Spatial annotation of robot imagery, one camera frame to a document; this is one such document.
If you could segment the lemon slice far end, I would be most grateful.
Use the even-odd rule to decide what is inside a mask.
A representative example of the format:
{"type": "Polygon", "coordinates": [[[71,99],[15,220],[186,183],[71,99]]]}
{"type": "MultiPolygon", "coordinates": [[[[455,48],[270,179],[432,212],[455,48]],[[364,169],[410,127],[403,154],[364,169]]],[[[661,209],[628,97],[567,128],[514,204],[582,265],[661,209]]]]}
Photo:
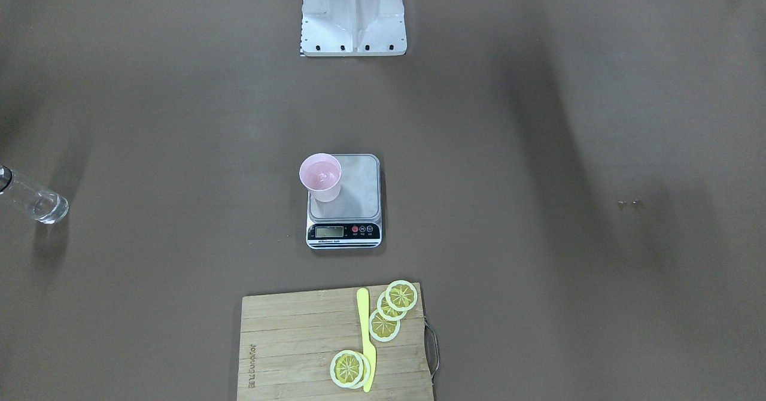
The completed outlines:
{"type": "Polygon", "coordinates": [[[410,311],[418,302],[418,289],[406,280],[392,281],[384,292],[385,300],[396,311],[410,311]]]}

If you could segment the bamboo cutting board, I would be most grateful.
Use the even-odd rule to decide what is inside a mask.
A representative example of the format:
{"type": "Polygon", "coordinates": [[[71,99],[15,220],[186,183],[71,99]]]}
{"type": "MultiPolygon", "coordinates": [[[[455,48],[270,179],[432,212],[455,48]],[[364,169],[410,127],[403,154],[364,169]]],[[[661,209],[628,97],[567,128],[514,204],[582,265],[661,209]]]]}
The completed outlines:
{"type": "Polygon", "coordinates": [[[241,300],[238,400],[433,400],[438,353],[423,300],[392,341],[373,341],[369,392],[331,379],[334,355],[362,352],[357,288],[246,296],[241,300]]]}

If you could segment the pink plastic cup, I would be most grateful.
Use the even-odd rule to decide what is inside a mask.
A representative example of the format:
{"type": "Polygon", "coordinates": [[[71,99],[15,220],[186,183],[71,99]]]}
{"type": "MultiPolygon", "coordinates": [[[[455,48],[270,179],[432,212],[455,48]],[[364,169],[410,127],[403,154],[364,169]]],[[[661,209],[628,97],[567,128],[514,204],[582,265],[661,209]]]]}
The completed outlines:
{"type": "Polygon", "coordinates": [[[318,202],[331,202],[341,192],[342,166],[336,156],[312,154],[299,167],[299,180],[318,202]]]}

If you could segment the lemon slice middle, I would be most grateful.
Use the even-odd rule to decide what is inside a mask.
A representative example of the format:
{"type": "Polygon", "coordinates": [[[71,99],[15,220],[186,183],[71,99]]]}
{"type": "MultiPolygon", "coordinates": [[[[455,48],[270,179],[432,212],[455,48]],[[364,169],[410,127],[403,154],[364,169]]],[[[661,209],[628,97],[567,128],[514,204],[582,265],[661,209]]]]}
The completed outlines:
{"type": "Polygon", "coordinates": [[[386,300],[385,292],[381,293],[377,300],[376,311],[380,318],[388,321],[399,321],[407,314],[407,311],[399,311],[393,308],[393,306],[386,300]]]}

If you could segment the yellow plastic knife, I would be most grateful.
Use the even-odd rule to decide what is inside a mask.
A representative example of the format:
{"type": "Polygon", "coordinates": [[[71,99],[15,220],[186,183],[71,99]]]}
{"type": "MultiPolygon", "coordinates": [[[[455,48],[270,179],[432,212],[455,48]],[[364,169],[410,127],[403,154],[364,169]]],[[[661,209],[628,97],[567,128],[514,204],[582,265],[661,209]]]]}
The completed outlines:
{"type": "Polygon", "coordinates": [[[369,361],[370,375],[367,377],[366,382],[362,385],[362,390],[368,393],[372,389],[372,384],[375,378],[376,362],[377,362],[377,350],[375,345],[371,341],[370,333],[370,295],[369,290],[366,287],[359,287],[356,291],[357,310],[361,327],[361,343],[362,354],[369,361]]]}

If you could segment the lemon slice top single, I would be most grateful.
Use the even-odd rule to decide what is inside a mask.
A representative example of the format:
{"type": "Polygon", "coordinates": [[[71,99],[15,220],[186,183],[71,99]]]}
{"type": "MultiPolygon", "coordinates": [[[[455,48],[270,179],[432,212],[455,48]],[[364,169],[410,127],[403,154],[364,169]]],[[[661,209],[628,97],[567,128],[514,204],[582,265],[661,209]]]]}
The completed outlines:
{"type": "Polygon", "coordinates": [[[329,376],[342,389],[351,389],[361,377],[361,363],[355,350],[342,350],[334,355],[329,366],[329,376]]]}

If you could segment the clear glass sauce bottle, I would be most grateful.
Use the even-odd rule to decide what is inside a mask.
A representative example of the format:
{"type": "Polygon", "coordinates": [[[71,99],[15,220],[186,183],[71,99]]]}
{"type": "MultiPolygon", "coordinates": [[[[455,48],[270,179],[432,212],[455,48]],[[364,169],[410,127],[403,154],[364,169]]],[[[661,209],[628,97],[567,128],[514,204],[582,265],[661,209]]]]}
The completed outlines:
{"type": "Polygon", "coordinates": [[[56,224],[69,212],[69,202],[61,194],[41,185],[19,170],[1,166],[2,213],[19,212],[41,224],[56,224]]]}

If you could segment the silver digital kitchen scale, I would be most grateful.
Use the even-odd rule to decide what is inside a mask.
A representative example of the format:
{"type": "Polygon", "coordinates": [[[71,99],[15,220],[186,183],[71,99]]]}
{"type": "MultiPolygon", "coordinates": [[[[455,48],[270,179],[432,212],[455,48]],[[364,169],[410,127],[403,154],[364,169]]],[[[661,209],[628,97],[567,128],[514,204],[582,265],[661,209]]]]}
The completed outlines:
{"type": "Polygon", "coordinates": [[[373,154],[334,154],[341,166],[339,194],[320,202],[309,196],[306,244],[315,250],[374,248],[383,240],[381,165],[373,154]]]}

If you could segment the lemon slice under single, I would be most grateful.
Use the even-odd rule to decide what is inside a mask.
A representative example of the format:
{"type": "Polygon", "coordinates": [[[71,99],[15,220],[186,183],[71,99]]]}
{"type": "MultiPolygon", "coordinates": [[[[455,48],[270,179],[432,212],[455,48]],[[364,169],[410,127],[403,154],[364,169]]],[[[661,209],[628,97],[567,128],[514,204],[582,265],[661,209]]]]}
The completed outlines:
{"type": "Polygon", "coordinates": [[[366,385],[367,380],[369,380],[371,376],[371,363],[364,354],[361,354],[360,352],[354,352],[354,354],[360,360],[362,371],[360,379],[351,387],[351,389],[361,389],[366,385]]]}

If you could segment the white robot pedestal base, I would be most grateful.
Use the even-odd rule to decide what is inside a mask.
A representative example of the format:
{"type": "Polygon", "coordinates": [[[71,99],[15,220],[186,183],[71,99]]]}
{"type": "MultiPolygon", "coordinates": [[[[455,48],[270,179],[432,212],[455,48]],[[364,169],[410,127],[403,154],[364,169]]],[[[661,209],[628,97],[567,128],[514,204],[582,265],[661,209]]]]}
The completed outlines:
{"type": "Polygon", "coordinates": [[[303,0],[299,53],[306,57],[402,56],[404,0],[303,0]]]}

